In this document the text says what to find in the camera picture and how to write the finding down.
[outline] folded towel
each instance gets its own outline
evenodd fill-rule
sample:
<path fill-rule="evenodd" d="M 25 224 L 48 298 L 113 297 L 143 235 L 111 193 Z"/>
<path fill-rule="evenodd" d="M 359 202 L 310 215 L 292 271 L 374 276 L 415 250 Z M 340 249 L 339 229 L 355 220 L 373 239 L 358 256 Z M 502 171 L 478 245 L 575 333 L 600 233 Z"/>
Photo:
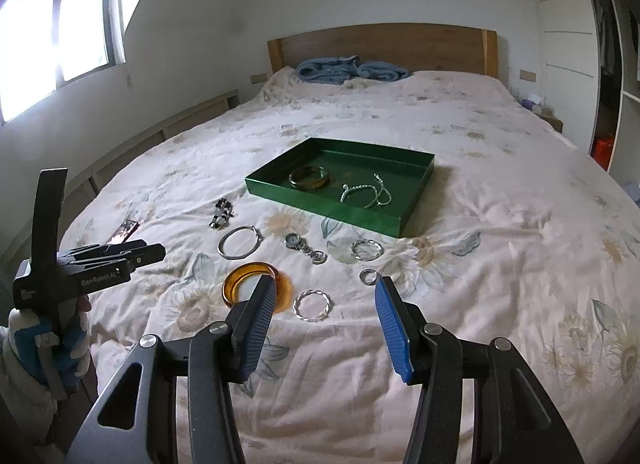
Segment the folded towel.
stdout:
<path fill-rule="evenodd" d="M 358 75 L 357 56 L 313 58 L 303 61 L 296 71 L 303 81 L 341 85 Z"/>
<path fill-rule="evenodd" d="M 378 81 L 398 81 L 407 78 L 409 71 L 386 61 L 366 61 L 358 67 L 358 76 Z"/>

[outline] sleeve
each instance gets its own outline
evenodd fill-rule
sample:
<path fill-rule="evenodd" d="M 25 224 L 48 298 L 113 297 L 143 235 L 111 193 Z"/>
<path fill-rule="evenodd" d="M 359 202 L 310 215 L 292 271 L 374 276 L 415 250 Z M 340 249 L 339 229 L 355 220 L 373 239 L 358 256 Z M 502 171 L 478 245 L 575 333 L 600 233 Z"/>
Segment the sleeve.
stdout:
<path fill-rule="evenodd" d="M 24 369 L 5 327 L 0 327 L 0 395 L 31 443 L 42 446 L 58 406 L 47 387 Z"/>

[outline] smartphone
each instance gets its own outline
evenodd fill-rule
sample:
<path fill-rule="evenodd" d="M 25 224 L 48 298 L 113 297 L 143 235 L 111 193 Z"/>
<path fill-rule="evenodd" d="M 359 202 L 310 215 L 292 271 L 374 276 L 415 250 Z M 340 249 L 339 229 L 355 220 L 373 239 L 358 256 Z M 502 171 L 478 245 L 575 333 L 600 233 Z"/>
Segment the smartphone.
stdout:
<path fill-rule="evenodd" d="M 121 244 L 129 238 L 133 232 L 138 228 L 138 223 L 133 220 L 125 220 L 119 228 L 111 235 L 107 244 Z"/>

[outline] jewelry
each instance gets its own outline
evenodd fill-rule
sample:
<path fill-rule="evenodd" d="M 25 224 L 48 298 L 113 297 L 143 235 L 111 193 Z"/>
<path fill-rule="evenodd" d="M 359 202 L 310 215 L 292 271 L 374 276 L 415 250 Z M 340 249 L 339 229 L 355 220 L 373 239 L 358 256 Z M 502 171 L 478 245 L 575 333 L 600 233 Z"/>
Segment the jewelry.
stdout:
<path fill-rule="evenodd" d="M 324 301 L 326 302 L 326 306 L 324 307 L 324 310 L 315 318 L 309 318 L 307 316 L 302 316 L 302 314 L 300 314 L 300 302 L 302 301 L 303 298 L 306 298 L 311 294 L 319 294 L 324 298 Z M 297 296 L 297 298 L 293 301 L 293 312 L 296 313 L 296 316 L 298 316 L 298 318 L 300 318 L 302 321 L 308 321 L 311 323 L 316 323 L 318 321 L 322 321 L 323 319 L 328 318 L 329 313 L 331 312 L 331 309 L 333 307 L 334 307 L 334 302 L 331 301 L 331 297 L 329 297 L 328 294 L 317 289 L 309 289 L 304 292 L 301 292 Z"/>
<path fill-rule="evenodd" d="M 307 245 L 306 240 L 297 233 L 288 233 L 284 237 L 284 245 L 287 247 L 287 249 L 293 249 L 305 253 L 306 256 L 311 258 L 311 262 L 315 266 L 324 264 L 326 262 L 326 253 L 322 251 L 312 251 L 311 248 Z"/>
<path fill-rule="evenodd" d="M 353 186 L 353 187 L 349 187 L 348 184 L 345 184 L 344 186 L 342 186 L 342 189 L 344 191 L 342 192 L 342 195 L 340 197 L 340 202 L 344 202 L 345 199 L 354 191 L 359 191 L 361 189 L 367 189 L 367 188 L 371 188 L 376 193 L 376 196 L 373 197 L 373 200 L 369 204 L 364 206 L 364 209 L 370 208 L 376 202 L 378 202 L 378 197 L 380 196 L 380 194 L 378 193 L 378 188 L 376 188 L 375 186 L 372 186 L 371 184 L 361 184 L 360 186 Z"/>
<path fill-rule="evenodd" d="M 345 199 L 354 191 L 358 191 L 365 188 L 372 188 L 373 191 L 376 192 L 376 197 L 369 204 L 364 206 L 364 209 L 368 209 L 372 207 L 374 204 L 377 204 L 378 206 L 388 206 L 389 204 L 391 204 L 393 197 L 391 196 L 391 193 L 389 192 L 389 190 L 385 187 L 385 182 L 382 180 L 382 177 L 380 177 L 377 173 L 374 173 L 373 177 L 380 184 L 380 190 L 378 190 L 378 188 L 376 188 L 375 186 L 372 186 L 371 184 L 361 184 L 360 186 L 353 186 L 353 187 L 349 187 L 348 184 L 345 184 L 344 186 L 342 186 L 342 189 L 344 191 L 342 192 L 342 195 L 340 197 L 340 202 L 344 202 Z M 380 195 L 382 195 L 383 192 L 386 194 L 386 202 L 380 202 Z"/>
<path fill-rule="evenodd" d="M 238 300 L 238 290 L 240 285 L 247 278 L 255 276 L 256 274 L 268 274 L 276 281 L 276 300 L 278 295 L 278 270 L 271 264 L 265 262 L 250 262 L 243 266 L 236 267 L 225 278 L 222 284 L 222 300 L 224 300 L 226 306 L 232 307 Z"/>
<path fill-rule="evenodd" d="M 216 210 L 213 213 L 213 218 L 211 222 L 209 222 L 209 227 L 211 229 L 222 229 L 227 224 L 229 224 L 229 217 L 234 216 L 231 211 L 231 202 L 227 199 L 222 198 L 218 199 L 216 202 Z"/>
<path fill-rule="evenodd" d="M 380 273 L 374 269 L 364 269 L 360 272 L 359 278 L 364 285 L 376 285 L 380 279 Z"/>
<path fill-rule="evenodd" d="M 362 254 L 358 254 L 357 249 L 360 246 L 374 246 L 377 250 L 376 253 L 370 256 L 363 256 Z M 351 244 L 351 254 L 356 260 L 360 260 L 361 262 L 373 262 L 375 259 L 382 256 L 382 253 L 385 252 L 385 249 L 377 243 L 375 240 L 369 240 L 368 238 L 361 238 L 360 240 L 356 240 L 353 244 Z"/>
<path fill-rule="evenodd" d="M 255 245 L 251 248 L 250 251 L 248 251 L 245 254 L 238 254 L 237 256 L 230 256 L 229 254 L 225 254 L 224 247 L 225 247 L 226 240 L 234 233 L 237 233 L 238 231 L 242 231 L 243 229 L 248 229 L 254 232 Z M 250 254 L 252 254 L 257 248 L 259 248 L 261 241 L 262 241 L 262 235 L 260 234 L 260 231 L 256 229 L 255 226 L 240 226 L 239 228 L 232 229 L 225 236 L 220 238 L 220 241 L 218 242 L 218 253 L 220 254 L 220 256 L 222 256 L 222 258 L 226 258 L 227 260 L 242 260 L 243 258 L 246 258 Z"/>
<path fill-rule="evenodd" d="M 315 189 L 329 180 L 329 172 L 322 166 L 303 166 L 289 175 L 290 184 L 296 189 Z"/>

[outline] hand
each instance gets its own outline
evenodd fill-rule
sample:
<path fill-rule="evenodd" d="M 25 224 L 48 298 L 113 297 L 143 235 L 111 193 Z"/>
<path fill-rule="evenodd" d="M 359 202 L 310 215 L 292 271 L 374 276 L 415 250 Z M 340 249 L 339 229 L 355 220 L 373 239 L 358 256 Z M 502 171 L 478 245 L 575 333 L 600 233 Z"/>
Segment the hand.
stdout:
<path fill-rule="evenodd" d="M 91 303 L 86 296 L 78 298 L 76 315 L 71 319 L 62 336 L 62 342 L 53 348 L 53 359 L 56 369 L 65 386 L 78 385 L 82 376 L 89 369 L 91 355 L 89 353 L 88 321 L 86 313 L 91 310 Z M 37 340 L 47 335 L 60 341 L 51 331 L 51 320 L 38 316 L 32 310 L 13 309 L 9 314 L 9 342 L 22 366 L 40 384 L 47 384 L 40 360 L 38 358 Z"/>

